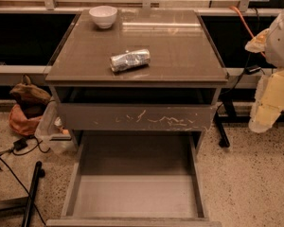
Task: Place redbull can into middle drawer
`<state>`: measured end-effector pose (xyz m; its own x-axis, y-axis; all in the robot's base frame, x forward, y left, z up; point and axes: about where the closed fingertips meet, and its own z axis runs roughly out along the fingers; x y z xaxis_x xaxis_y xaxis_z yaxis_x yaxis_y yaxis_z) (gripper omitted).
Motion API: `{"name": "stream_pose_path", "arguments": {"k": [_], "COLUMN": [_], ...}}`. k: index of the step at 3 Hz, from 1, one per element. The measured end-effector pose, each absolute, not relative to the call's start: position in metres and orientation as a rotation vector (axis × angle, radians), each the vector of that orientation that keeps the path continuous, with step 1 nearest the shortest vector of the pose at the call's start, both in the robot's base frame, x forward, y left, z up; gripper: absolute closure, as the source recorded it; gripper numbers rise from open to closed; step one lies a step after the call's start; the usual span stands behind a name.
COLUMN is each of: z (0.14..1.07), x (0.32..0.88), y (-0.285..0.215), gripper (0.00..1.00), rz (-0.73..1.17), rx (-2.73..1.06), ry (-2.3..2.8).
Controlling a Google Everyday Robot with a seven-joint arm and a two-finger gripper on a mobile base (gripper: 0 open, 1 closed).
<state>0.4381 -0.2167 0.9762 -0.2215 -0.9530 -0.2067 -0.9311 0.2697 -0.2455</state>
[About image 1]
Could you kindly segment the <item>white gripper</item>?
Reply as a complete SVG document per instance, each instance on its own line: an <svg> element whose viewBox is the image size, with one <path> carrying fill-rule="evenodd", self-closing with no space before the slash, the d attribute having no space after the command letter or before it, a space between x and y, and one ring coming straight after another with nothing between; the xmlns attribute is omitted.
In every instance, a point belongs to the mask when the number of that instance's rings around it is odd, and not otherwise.
<svg viewBox="0 0 284 227"><path fill-rule="evenodd" d="M264 52L266 61L284 68L284 9L269 28L258 33L245 49L252 53ZM266 132L284 111L284 70L270 76L262 76L257 84L255 103L252 105L249 129L256 133Z"/></svg>

